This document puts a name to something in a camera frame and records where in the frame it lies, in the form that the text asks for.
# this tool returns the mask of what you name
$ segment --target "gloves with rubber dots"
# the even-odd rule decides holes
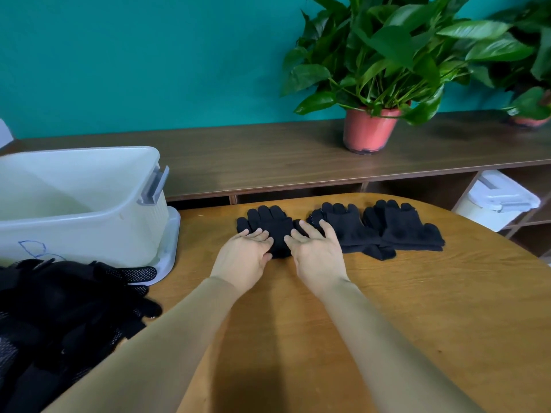
[[[285,235],[290,235],[293,229],[293,219],[287,217],[285,212],[279,206],[260,206],[258,210],[250,209],[247,212],[247,219],[239,217],[238,233],[245,229],[249,229],[249,233],[254,232],[259,227],[262,230],[267,230],[270,236],[274,239],[274,244],[269,252],[273,259],[287,258],[291,256],[291,250],[283,241]]]
[[[380,261],[396,256],[394,249],[384,243],[375,230],[362,224],[360,212],[354,204],[345,208],[341,203],[324,202],[321,209],[312,212],[308,222],[323,233],[320,228],[322,219],[335,230],[343,253],[361,252]]]
[[[432,223],[423,224],[415,207],[407,202],[398,206],[394,200],[379,200],[365,209],[363,221],[397,250],[441,252],[446,244],[438,228]]]

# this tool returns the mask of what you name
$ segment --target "white storage box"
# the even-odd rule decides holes
[[[150,263],[169,214],[168,175],[149,146],[0,157],[0,265],[56,258],[117,268]]]
[[[540,199],[497,170],[484,171],[455,213],[499,232],[521,213],[536,209]]]

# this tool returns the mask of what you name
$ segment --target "table surface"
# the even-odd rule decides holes
[[[399,121],[371,156],[344,148],[342,120],[33,138],[4,151],[155,146],[170,167],[169,201],[551,163],[551,125],[529,131],[503,117],[476,111],[438,113],[421,126]]]
[[[355,193],[264,204],[305,218],[323,201],[364,208],[390,197]],[[384,262],[348,254],[350,279],[488,413],[549,412],[551,269],[470,220],[408,201],[424,222],[440,228],[444,251],[398,251]],[[250,207],[180,212],[175,268],[151,287],[150,297],[168,310],[189,294],[210,274],[236,218]],[[237,411],[376,411],[323,306],[296,277],[292,258],[270,261],[234,305],[179,409]]]

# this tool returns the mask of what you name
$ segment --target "forearm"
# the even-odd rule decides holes
[[[67,390],[45,412],[175,412],[231,306],[235,287],[208,278]]]
[[[352,283],[321,297],[381,413],[483,412]]]

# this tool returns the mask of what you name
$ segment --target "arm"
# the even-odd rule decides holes
[[[481,413],[483,410],[375,309],[346,274],[331,225],[326,238],[307,223],[286,236],[297,274],[322,301],[381,413]]]
[[[231,306],[256,284],[272,258],[266,253],[273,243],[268,232],[247,234],[222,247],[209,278],[44,412],[175,412]]]

